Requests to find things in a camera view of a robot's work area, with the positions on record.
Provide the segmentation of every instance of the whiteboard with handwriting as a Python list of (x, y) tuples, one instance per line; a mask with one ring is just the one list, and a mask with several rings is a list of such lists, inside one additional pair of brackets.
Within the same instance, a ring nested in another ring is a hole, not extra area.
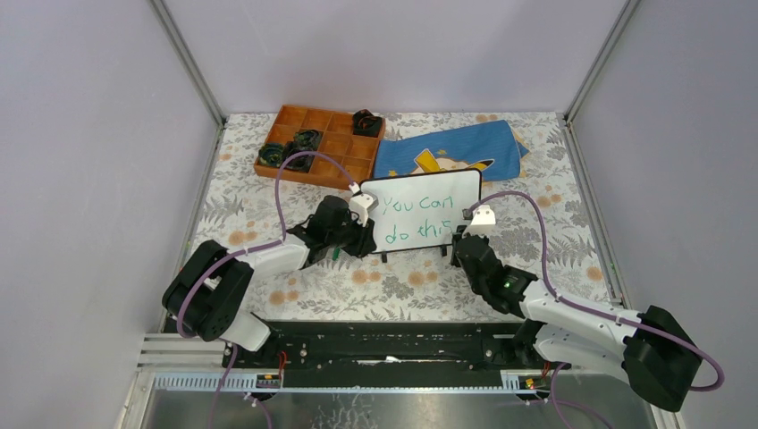
[(456, 227), (468, 224), (462, 210), (480, 199), (481, 185), (478, 170), (363, 181), (361, 190), (379, 203), (369, 213), (376, 253), (451, 244)]

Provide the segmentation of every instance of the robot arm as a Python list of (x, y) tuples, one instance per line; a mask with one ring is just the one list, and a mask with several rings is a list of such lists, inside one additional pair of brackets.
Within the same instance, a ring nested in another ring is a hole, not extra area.
[[(375, 198), (359, 189), (353, 192), (349, 203), (336, 196), (325, 197), (305, 222), (287, 230), (288, 235), (280, 244), (221, 265), (210, 277), (217, 282), (215, 287), (202, 284), (189, 303), (184, 330), (204, 341), (222, 338), (250, 351), (260, 349), (271, 329), (255, 315), (240, 309), (253, 279), (309, 267), (324, 259), (334, 247), (354, 257), (364, 257), (376, 249), (374, 221), (368, 217), (368, 210), (376, 204)], [(166, 310), (178, 315), (195, 282), (227, 254), (227, 249), (213, 240), (200, 244), (166, 290), (162, 300)]]
[(650, 307), (640, 313), (562, 293), (572, 303), (615, 315), (616, 323), (570, 307), (536, 275), (500, 262), (484, 236), (494, 225), (489, 207), (472, 215), (471, 224), (453, 235), (451, 263), (463, 268), (472, 291), (495, 310), (526, 319), (514, 339), (525, 363), (535, 352), (547, 361), (597, 370), (628, 383), (659, 408), (681, 409), (702, 360), (672, 341), (619, 323), (623, 317), (693, 344), (669, 312)]

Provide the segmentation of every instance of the brown wooden box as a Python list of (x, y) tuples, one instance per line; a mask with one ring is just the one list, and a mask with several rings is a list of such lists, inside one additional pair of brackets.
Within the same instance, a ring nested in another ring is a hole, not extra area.
[[(282, 145), (292, 141), (295, 133), (301, 130), (318, 130), (322, 132), (318, 152), (340, 163), (356, 183), (371, 177), (374, 171), (376, 150), (384, 137), (384, 121), (377, 137), (355, 136), (352, 133), (352, 114), (333, 112), (331, 110), (313, 109), (301, 105), (283, 105), (276, 115), (274, 126), (268, 131), (265, 143), (275, 142)], [(261, 165), (256, 158), (253, 168), (256, 174), (276, 177), (278, 168)], [(348, 180), (334, 165), (323, 158), (316, 157), (308, 172), (284, 170), (282, 179), (325, 186), (327, 188), (347, 189)]]

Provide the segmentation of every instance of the blue cloth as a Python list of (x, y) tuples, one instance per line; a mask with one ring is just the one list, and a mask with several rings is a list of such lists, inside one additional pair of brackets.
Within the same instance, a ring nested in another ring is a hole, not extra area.
[(521, 173), (529, 151), (505, 121), (485, 122), (398, 141), (382, 140), (374, 177), (476, 168), (484, 181), (504, 181)]

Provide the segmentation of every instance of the tabletop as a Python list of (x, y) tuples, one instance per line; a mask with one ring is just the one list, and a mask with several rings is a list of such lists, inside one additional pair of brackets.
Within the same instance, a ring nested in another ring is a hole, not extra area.
[[(432, 131), (505, 120), (529, 148), (523, 160), (526, 177), (486, 182), (482, 197), (513, 189), (531, 195), (543, 212), (548, 234), (548, 269), (560, 290), (593, 299), (608, 299), (566, 142), (554, 113), (518, 114), (379, 114), (387, 121), (385, 139), (404, 139)], [(222, 136), (198, 227), (194, 250), (216, 240), (232, 250), (279, 238), (274, 180), (256, 176), (257, 151), (275, 114), (232, 114)], [(288, 227), (314, 213), (326, 195), (349, 198), (347, 190), (283, 181), (282, 210)], [(542, 277), (539, 224), (523, 198), (491, 201), (498, 224), (490, 245), (504, 264)], [(468, 286), (462, 270), (450, 266), (440, 249), (409, 250), (363, 259), (341, 252), (294, 273), (255, 279), (243, 306), (273, 320), (371, 320), (429, 322), (512, 321), (515, 316), (491, 309)]]

